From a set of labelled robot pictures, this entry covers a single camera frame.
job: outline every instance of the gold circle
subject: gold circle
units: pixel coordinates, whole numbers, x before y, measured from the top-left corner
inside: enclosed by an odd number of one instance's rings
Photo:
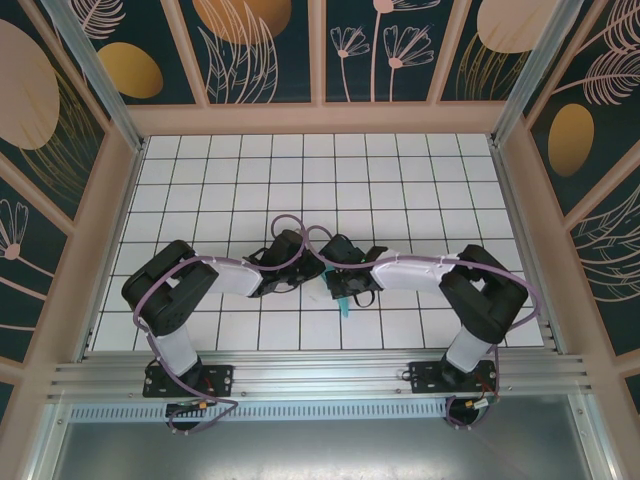
[[[162,90],[160,67],[135,45],[110,43],[98,51],[98,57],[120,93],[133,98],[150,98]]]
[[[56,71],[29,35],[4,20],[0,20],[0,65],[0,137],[18,148],[40,148],[58,125]]]
[[[262,19],[274,38],[282,33],[291,18],[291,0],[193,0],[193,7],[217,37],[238,45],[256,44],[258,36],[249,38],[250,20],[245,3],[256,22]]]
[[[528,52],[536,46],[556,3],[557,0],[484,0],[478,10],[478,37],[494,52]]]
[[[560,109],[549,132],[549,163],[562,177],[570,177],[584,164],[593,145],[595,127],[589,110],[570,103]]]

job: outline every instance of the purple cable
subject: purple cable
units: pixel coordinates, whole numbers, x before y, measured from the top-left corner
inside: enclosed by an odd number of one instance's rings
[[[481,263],[467,262],[465,260],[456,260],[456,259],[444,258],[444,257],[414,256],[414,255],[397,255],[396,257],[393,257],[393,258],[387,258],[387,259],[383,259],[383,260],[376,260],[376,261],[373,261],[373,262],[358,263],[358,264],[336,263],[336,262],[332,262],[332,261],[326,259],[325,257],[323,257],[322,255],[320,255],[316,251],[316,249],[313,247],[313,245],[311,244],[311,241],[309,239],[309,233],[312,232],[313,230],[320,230],[320,231],[326,233],[329,237],[331,237],[331,232],[329,232],[329,230],[327,230],[325,227],[322,227],[320,225],[312,225],[311,227],[309,227],[307,229],[307,228],[305,228],[304,224],[302,223],[302,221],[298,217],[296,217],[294,215],[291,215],[291,214],[283,214],[283,215],[279,215],[276,218],[274,218],[273,222],[271,223],[271,234],[273,235],[274,238],[276,237],[275,228],[274,228],[275,224],[276,224],[276,222],[278,220],[280,220],[282,218],[290,218],[290,219],[296,221],[298,223],[298,225],[300,226],[300,232],[301,232],[301,235],[302,235],[302,238],[303,238],[303,241],[302,241],[302,243],[300,245],[300,249],[288,261],[282,263],[281,265],[276,265],[274,267],[262,267],[262,266],[259,266],[259,265],[254,265],[252,263],[246,262],[244,260],[240,261],[240,260],[235,260],[235,259],[226,258],[226,257],[212,257],[212,256],[195,256],[195,257],[191,257],[191,258],[186,259],[183,262],[173,266],[168,272],[166,272],[164,275],[162,275],[162,277],[160,277],[151,286],[151,288],[142,296],[142,298],[140,299],[140,301],[136,305],[136,308],[135,308],[135,310],[133,312],[133,323],[135,324],[135,326],[137,328],[141,329],[145,333],[145,336],[147,338],[147,342],[149,343],[149,346],[151,347],[151,351],[155,355],[156,360],[158,361],[160,366],[162,366],[162,368],[167,372],[169,377],[178,386],[180,386],[183,390],[191,393],[192,395],[196,396],[197,398],[201,398],[203,400],[207,400],[207,401],[210,401],[210,402],[226,403],[226,404],[231,405],[231,407],[229,407],[228,409],[224,410],[222,413],[217,415],[212,420],[209,420],[208,422],[205,422],[205,423],[200,423],[197,426],[195,426],[194,428],[192,428],[190,430],[187,430],[187,431],[182,431],[182,430],[178,430],[178,429],[175,428],[175,426],[173,425],[173,420],[175,419],[176,415],[179,414],[179,412],[174,412],[174,414],[171,415],[171,417],[169,417],[169,426],[173,429],[174,433],[180,432],[183,435],[188,435],[189,433],[198,433],[198,432],[201,432],[203,430],[206,430],[207,428],[213,426],[222,417],[224,417],[225,415],[228,415],[229,413],[231,413],[233,410],[235,410],[238,407],[238,402],[236,402],[235,400],[218,398],[218,397],[214,397],[214,396],[211,396],[211,395],[207,395],[207,394],[205,394],[203,392],[199,392],[199,391],[195,390],[194,388],[191,388],[190,386],[185,384],[182,380],[180,380],[180,378],[175,373],[173,373],[171,371],[171,369],[169,368],[167,363],[162,358],[162,355],[160,354],[160,350],[156,346],[155,337],[150,332],[149,327],[146,324],[143,324],[143,323],[140,322],[140,312],[142,311],[142,307],[144,307],[145,303],[149,300],[151,295],[153,295],[155,293],[155,291],[158,288],[160,288],[160,286],[169,277],[171,277],[173,274],[175,274],[179,270],[183,269],[187,265],[190,265],[190,264],[195,263],[195,262],[227,263],[227,264],[230,264],[230,265],[242,265],[242,266],[245,266],[247,268],[250,268],[250,269],[256,270],[256,271],[273,272],[273,271],[277,271],[277,270],[286,268],[289,265],[293,264],[298,258],[300,258],[302,256],[302,253],[304,252],[304,248],[306,246],[309,249],[309,251],[316,258],[318,258],[319,260],[324,262],[326,265],[330,265],[330,266],[333,266],[335,268],[340,268],[340,269],[343,269],[343,270],[345,270],[345,269],[357,270],[357,269],[361,269],[361,268],[371,268],[371,267],[374,267],[374,266],[377,266],[377,265],[385,265],[387,263],[393,263],[393,262],[396,262],[398,260],[419,260],[419,261],[424,261],[424,262],[427,262],[427,263],[437,263],[437,264],[443,264],[443,265],[461,265],[461,266],[465,266],[465,267],[468,267],[468,268],[476,268],[476,269],[485,270],[485,271],[488,271],[488,272],[491,272],[491,273],[495,273],[497,275],[502,275],[503,277],[506,277],[507,279],[512,280],[512,281],[522,285],[523,287],[525,287],[529,291],[529,293],[531,294],[531,296],[534,299],[534,309],[531,312],[531,314],[527,315],[522,320],[514,323],[511,326],[511,329],[517,328],[520,325],[523,325],[524,323],[528,322],[532,318],[536,317],[538,315],[538,313],[540,312],[541,297],[540,297],[540,294],[538,293],[537,289],[533,285],[530,285],[529,283],[527,283],[526,281],[521,279],[520,277],[512,274],[511,272],[507,272],[506,270],[502,270],[502,269],[499,269],[499,268],[496,268],[496,267],[492,267],[490,265],[484,265],[484,264],[481,264]],[[495,348],[495,359],[496,359],[496,392],[497,392],[498,391],[498,385],[499,385],[499,377],[500,377],[500,375],[498,373],[499,367],[498,367],[498,349],[497,348]],[[456,425],[456,422],[461,424],[461,422],[458,422],[456,419],[451,418],[450,415],[449,415],[449,409],[451,408],[451,403],[453,403],[453,400],[455,400],[455,396],[449,397],[447,399],[447,404],[446,404],[446,408],[445,408],[445,412],[446,412],[446,417],[445,418],[452,425]]]

